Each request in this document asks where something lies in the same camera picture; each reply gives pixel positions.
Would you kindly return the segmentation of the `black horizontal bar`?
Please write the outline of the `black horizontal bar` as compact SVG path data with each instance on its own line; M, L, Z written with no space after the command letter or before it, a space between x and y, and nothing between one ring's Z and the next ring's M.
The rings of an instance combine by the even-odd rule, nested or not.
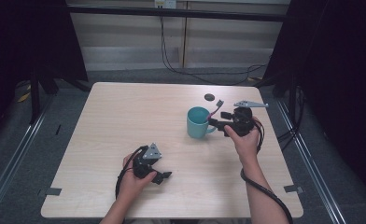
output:
M259 13L238 13L221 12L191 9L170 9L170 8L148 8L148 7L101 7L90 5L68 4L69 12L91 13L107 15L129 15L129 16L159 16L176 18L195 18L195 19L217 19L217 20L236 20L236 21L289 21L290 17L277 14Z

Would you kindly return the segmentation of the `person's right hand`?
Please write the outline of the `person's right hand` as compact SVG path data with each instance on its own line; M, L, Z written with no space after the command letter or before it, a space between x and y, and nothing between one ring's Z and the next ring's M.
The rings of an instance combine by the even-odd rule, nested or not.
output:
M254 127L247 135L239 136L232 127L224 127L227 135L232 139L240 162L244 167L253 167L258 165L258 143L260 141L260 132Z

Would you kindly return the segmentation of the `pink toothbrush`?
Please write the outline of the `pink toothbrush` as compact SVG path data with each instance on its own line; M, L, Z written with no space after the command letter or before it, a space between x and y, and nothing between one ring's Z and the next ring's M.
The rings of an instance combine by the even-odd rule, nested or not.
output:
M206 117L206 121L209 121L212 118L212 116L215 115L220 110L220 108L223 106L223 104L224 104L224 101L218 100L218 102L216 103L217 108L214 111L208 113L208 115Z

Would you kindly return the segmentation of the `person's left hand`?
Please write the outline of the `person's left hand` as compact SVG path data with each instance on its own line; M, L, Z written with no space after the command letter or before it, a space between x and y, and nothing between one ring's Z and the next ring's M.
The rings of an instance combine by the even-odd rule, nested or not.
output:
M131 154L123 159L124 175L120 182L120 191L117 197L117 201L123 205L132 204L141 194L145 186L148 185L157 174L156 172L151 172L144 178L135 176L133 163L129 161L130 158Z

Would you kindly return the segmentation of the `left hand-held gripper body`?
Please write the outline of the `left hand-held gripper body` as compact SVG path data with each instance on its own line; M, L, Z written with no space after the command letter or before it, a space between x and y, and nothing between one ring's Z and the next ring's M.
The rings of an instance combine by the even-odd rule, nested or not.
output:
M140 152L134 156L133 169L134 175L138 178L145 178L154 172L152 165L162 157L155 143L150 146L140 147Z

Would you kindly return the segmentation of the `metal floor rail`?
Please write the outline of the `metal floor rail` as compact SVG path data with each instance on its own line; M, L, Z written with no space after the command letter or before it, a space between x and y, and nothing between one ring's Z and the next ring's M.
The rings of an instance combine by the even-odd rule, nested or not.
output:
M298 149L302 159L303 163L311 176L311 179L315 185L315 188L317 190L317 194L319 195L322 203L324 204L327 213L329 214L329 217L331 218L331 221L333 224L347 224L345 217L343 215L342 210L340 209L340 206L336 202L335 198L333 197L330 188L326 184L321 172L319 171L317 164L306 145L305 141L303 140L302 135L296 131L293 134L292 139L294 140L294 144L296 148Z
M0 202L2 202L14 175L21 165L24 156L26 155L29 147L33 143L39 129L41 128L45 115L49 111L49 107L52 102L53 99L48 98L44 103L43 108L40 110L37 118L26 128L24 136L21 138L21 141L15 148L7 166L0 175Z

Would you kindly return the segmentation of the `white wall socket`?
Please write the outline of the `white wall socket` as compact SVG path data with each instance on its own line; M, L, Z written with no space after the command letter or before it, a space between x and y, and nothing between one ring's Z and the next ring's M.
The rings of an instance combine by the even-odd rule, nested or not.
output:
M176 9L176 0L154 0L155 8Z

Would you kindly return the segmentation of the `black stand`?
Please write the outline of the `black stand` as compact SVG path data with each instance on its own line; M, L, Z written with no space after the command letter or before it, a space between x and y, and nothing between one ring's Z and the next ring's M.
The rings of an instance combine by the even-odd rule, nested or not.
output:
M41 106L39 87L42 87L48 95L56 94L59 91L56 79L61 79L81 91L89 92L91 90L89 86L80 83L77 79L58 71L56 68L50 66L35 67L31 72L30 77L32 105L31 124L34 124L40 117Z

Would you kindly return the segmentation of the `yellow scrap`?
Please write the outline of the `yellow scrap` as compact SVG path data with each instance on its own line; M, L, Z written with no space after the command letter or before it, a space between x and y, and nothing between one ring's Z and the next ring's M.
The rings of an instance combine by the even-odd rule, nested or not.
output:
M30 96L31 94L31 86L28 85L27 88L25 89L24 93L21 95L21 97L18 99L18 103L22 103L24 102L25 100L28 99L28 97Z

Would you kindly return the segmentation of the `teal mug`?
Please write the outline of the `teal mug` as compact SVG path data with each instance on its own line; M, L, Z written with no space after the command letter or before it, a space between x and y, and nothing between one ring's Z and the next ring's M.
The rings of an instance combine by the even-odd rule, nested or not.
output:
M187 134L194 139L204 138L207 134L216 130L210 127L207 117L210 112L200 106L192 107L187 113Z

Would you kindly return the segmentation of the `grey tape piece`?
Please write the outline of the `grey tape piece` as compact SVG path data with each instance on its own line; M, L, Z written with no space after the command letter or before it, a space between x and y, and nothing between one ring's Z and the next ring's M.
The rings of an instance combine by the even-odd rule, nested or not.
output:
M41 189L37 195L41 197L45 197L47 195L53 195L53 196L59 196L61 194L62 190L58 188L47 188L47 189Z
M285 186L284 190L286 193L290 193L290 192L297 192L298 194L303 193L303 188L300 186L296 186L296 185Z

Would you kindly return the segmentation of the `dark curtain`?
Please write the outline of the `dark curtain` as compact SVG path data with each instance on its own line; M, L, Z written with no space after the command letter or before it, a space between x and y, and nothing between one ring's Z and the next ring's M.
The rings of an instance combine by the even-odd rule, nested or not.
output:
M38 75L86 81L66 0L0 0L0 127L17 84Z
M326 135L366 186L366 0L290 0L264 74L299 86Z

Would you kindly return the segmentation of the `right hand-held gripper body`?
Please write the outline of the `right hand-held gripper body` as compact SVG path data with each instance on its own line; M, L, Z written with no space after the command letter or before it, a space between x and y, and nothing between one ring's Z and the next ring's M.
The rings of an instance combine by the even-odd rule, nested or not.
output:
M234 104L232 121L234 131L239 136L245 136L256 127L260 130L260 122L253 119L252 107L268 107L268 104L242 100Z

